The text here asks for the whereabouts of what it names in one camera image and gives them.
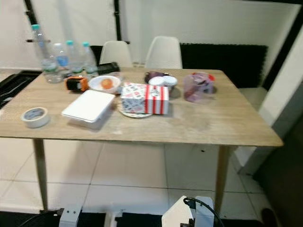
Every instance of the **white plastic box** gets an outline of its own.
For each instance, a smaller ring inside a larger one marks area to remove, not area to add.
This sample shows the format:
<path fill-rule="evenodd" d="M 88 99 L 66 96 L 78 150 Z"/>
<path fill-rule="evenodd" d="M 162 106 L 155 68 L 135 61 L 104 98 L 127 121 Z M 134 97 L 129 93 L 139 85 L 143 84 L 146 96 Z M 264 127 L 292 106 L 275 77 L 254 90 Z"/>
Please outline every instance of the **white plastic box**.
<path fill-rule="evenodd" d="M 99 129 L 107 117 L 115 95 L 88 90 L 62 111 L 70 123 L 90 129 Z"/>

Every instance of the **black cable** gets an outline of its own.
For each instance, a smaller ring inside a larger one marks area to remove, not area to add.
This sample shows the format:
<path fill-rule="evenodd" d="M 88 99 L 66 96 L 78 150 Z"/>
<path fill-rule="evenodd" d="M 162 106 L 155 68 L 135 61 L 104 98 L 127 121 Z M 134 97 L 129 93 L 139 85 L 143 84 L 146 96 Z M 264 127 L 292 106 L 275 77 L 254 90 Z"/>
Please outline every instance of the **black cable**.
<path fill-rule="evenodd" d="M 196 202 L 197 202 L 197 203 L 200 203 L 201 205 L 205 206 L 207 209 L 209 209 L 209 210 L 215 215 L 215 217 L 219 220 L 220 225 L 221 225 L 222 227 L 225 227 L 224 224 L 223 224 L 223 222 L 222 222 L 222 220 L 221 220 L 221 218 L 220 218 L 220 216 L 217 214 L 217 212 L 214 211 L 214 210 L 213 210 L 210 206 L 208 206 L 205 202 L 202 202 L 202 201 L 200 201 L 200 200 L 197 200 L 197 199 L 191 198 L 191 197 L 186 197 L 186 198 L 184 198 L 183 202 L 184 202 L 186 205 L 188 205 L 189 208 L 191 208 L 191 209 L 196 209 Z"/>
<path fill-rule="evenodd" d="M 32 220 L 38 218 L 38 217 L 41 217 L 43 215 L 46 215 L 46 214 L 57 214 L 59 210 L 52 210 L 52 211 L 46 211 L 44 213 L 41 213 L 41 214 L 37 214 L 35 216 L 32 216 L 30 219 L 26 220 L 25 222 L 23 222 L 21 225 L 19 225 L 18 227 L 23 227 L 25 226 L 27 223 L 31 222 Z"/>

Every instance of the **fast food box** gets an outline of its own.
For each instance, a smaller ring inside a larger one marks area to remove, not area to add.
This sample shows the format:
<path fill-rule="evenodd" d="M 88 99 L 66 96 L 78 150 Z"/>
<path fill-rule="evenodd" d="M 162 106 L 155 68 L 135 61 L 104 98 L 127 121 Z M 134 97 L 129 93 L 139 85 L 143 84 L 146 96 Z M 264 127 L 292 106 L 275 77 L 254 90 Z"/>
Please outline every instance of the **fast food box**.
<path fill-rule="evenodd" d="M 121 93 L 123 111 L 141 114 L 167 114 L 169 90 L 167 87 L 126 82 Z"/>

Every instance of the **chair backrest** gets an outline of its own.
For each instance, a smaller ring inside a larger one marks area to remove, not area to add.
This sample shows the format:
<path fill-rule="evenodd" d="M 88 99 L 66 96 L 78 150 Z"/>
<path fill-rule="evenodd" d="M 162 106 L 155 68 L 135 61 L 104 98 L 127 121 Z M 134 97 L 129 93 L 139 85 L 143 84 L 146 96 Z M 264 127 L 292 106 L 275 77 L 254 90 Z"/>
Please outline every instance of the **chair backrest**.
<path fill-rule="evenodd" d="M 107 41 L 102 49 L 100 64 L 116 61 L 120 67 L 132 67 L 133 62 L 127 43 Z"/>
<path fill-rule="evenodd" d="M 182 58 L 179 40 L 168 36 L 155 37 L 148 51 L 145 67 L 181 69 Z"/>

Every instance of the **tabletop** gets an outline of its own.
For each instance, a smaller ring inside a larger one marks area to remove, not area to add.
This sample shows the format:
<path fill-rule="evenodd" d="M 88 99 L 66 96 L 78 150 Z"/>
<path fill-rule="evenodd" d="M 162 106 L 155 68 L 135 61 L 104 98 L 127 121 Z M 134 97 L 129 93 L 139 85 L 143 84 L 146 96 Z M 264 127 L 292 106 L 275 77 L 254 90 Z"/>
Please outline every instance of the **tabletop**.
<path fill-rule="evenodd" d="M 145 68 L 122 68 L 125 81 L 144 83 Z M 0 137 L 107 140 L 152 143 L 190 143 L 241 146 L 281 146 L 282 141 L 265 123 L 246 98 L 220 70 L 204 70 L 215 76 L 216 92 L 205 95 L 200 103 L 183 98 L 183 78 L 197 71 L 159 69 L 178 79 L 169 101 L 168 115 L 134 119 L 113 107 L 110 116 L 94 131 L 71 124 L 61 115 L 80 94 L 67 91 L 64 83 L 49 84 L 40 75 L 4 108 Z M 25 126 L 20 117 L 34 107 L 48 109 L 50 122 L 36 129 Z"/>

